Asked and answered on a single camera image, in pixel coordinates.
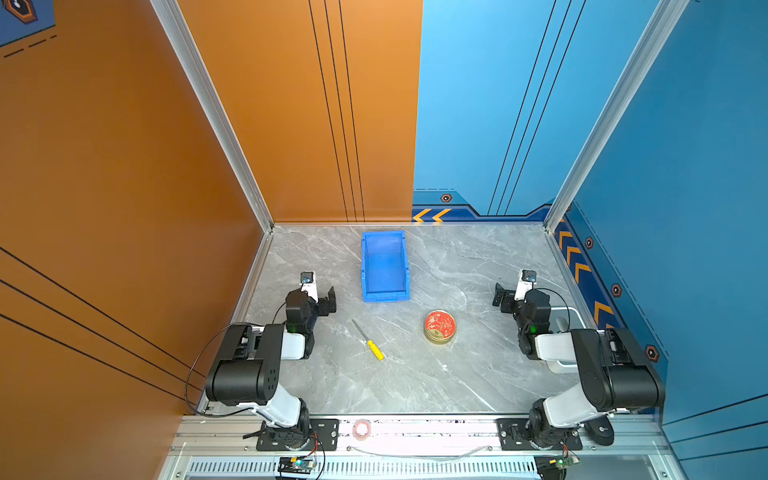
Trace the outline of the yellow handled screwdriver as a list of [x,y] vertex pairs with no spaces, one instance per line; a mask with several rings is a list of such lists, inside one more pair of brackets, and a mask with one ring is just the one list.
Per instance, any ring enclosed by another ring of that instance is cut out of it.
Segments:
[[383,361],[385,356],[378,347],[378,345],[362,330],[361,326],[358,324],[356,320],[352,320],[353,325],[355,328],[359,331],[363,339],[365,340],[366,345],[368,346],[369,350],[373,353],[373,355],[376,357],[377,360]]

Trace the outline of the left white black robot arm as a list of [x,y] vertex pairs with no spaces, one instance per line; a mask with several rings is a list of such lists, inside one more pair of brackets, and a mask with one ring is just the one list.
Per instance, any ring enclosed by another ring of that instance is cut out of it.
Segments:
[[261,438],[288,449],[310,441],[312,429],[306,402],[290,394],[279,381],[281,362],[306,360],[314,345],[317,319],[337,311],[333,288],[314,298],[306,287],[289,292],[286,320],[263,327],[230,326],[206,379],[208,400],[252,411],[264,419]]

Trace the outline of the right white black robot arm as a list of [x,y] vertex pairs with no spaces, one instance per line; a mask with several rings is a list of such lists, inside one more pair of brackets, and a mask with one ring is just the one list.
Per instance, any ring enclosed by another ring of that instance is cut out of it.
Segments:
[[521,282],[515,290],[497,284],[492,304],[513,316],[518,345],[530,360],[576,367],[579,383],[560,394],[535,401],[528,419],[499,420],[504,450],[581,447],[579,431],[601,446],[615,441],[609,415],[661,407],[663,382],[626,328],[550,329],[550,297]]

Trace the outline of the blue plastic bin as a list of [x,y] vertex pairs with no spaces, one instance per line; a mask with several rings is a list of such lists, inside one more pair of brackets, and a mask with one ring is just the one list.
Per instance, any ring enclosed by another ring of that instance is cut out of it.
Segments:
[[363,301],[408,301],[411,282],[405,231],[365,232],[361,248]]

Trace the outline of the round red gold tin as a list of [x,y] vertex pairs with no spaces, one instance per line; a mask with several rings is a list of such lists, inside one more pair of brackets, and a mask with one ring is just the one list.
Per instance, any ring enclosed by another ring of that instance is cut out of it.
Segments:
[[455,318],[443,310],[434,310],[427,314],[424,322],[424,335],[432,343],[446,344],[452,341],[457,332]]

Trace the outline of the black computer mouse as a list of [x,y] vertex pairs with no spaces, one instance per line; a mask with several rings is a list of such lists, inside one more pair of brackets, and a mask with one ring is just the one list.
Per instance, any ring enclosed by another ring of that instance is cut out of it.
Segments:
[[587,421],[584,428],[588,438],[597,445],[611,446],[615,441],[615,431],[607,415]]

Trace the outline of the small tape roll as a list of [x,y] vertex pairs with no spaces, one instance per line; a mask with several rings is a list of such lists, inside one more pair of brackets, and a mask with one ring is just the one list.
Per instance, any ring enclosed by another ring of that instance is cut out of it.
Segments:
[[352,435],[358,441],[364,441],[371,435],[371,423],[367,419],[357,420],[352,427]]

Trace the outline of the left green circuit board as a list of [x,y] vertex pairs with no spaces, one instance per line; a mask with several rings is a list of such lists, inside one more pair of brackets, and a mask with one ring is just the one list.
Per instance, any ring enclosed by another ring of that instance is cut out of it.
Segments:
[[280,457],[276,475],[277,479],[312,479],[319,473],[318,462],[313,457]]

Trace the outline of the green circuit board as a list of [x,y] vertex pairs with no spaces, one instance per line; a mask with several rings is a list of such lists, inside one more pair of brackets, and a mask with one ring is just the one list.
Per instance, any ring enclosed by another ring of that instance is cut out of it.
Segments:
[[318,462],[313,457],[280,457],[276,475],[277,479],[312,479],[319,473]]
[[577,455],[537,456],[534,460],[541,480],[565,480],[568,469],[581,463]]

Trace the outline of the right green circuit board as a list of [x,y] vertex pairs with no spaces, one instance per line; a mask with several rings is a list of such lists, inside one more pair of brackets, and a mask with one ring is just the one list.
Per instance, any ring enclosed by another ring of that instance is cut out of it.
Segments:
[[541,480],[565,480],[568,469],[581,463],[577,455],[537,456],[534,460]]

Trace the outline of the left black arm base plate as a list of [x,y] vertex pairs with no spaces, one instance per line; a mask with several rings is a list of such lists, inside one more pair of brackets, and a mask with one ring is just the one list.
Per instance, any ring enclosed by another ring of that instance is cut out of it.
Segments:
[[337,449],[340,421],[336,418],[310,418],[295,427],[274,427],[262,423],[257,431],[256,449],[260,452],[307,451],[317,447],[321,452]]

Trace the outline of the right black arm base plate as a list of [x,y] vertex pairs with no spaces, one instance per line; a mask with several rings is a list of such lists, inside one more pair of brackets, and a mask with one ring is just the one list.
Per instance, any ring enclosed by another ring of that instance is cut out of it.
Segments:
[[579,451],[583,444],[577,429],[553,428],[547,423],[533,426],[528,418],[504,417],[495,421],[503,451]]

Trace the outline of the aluminium front rail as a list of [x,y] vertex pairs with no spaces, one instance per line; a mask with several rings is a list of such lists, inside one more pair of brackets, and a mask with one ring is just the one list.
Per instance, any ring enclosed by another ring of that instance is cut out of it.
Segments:
[[[511,414],[321,415],[340,421],[335,451],[260,452],[257,418],[233,416],[182,421],[160,471],[162,479],[277,479],[280,457],[313,457],[312,479],[540,479],[537,456],[577,455],[566,479],[683,479],[680,463],[650,415],[616,415],[611,446],[592,442],[581,429],[583,449],[503,451],[495,421]],[[359,419],[371,423],[364,441],[352,435]]]

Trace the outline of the right aluminium corner post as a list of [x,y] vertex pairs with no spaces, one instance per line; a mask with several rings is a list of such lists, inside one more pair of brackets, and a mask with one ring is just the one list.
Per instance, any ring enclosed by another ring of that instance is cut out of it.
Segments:
[[658,2],[543,222],[548,234],[564,218],[689,3]]

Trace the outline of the aluminium corner post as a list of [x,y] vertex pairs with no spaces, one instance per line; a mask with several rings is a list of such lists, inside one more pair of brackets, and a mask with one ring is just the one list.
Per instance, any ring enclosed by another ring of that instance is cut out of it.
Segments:
[[224,105],[177,1],[151,0],[151,6],[262,231],[274,220]]
[[543,222],[548,234],[564,218],[689,3],[658,2]]

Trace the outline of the left aluminium corner post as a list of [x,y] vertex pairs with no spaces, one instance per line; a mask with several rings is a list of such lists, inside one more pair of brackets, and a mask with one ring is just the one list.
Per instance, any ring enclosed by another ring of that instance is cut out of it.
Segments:
[[177,1],[151,0],[151,6],[262,231],[274,220],[224,105]]

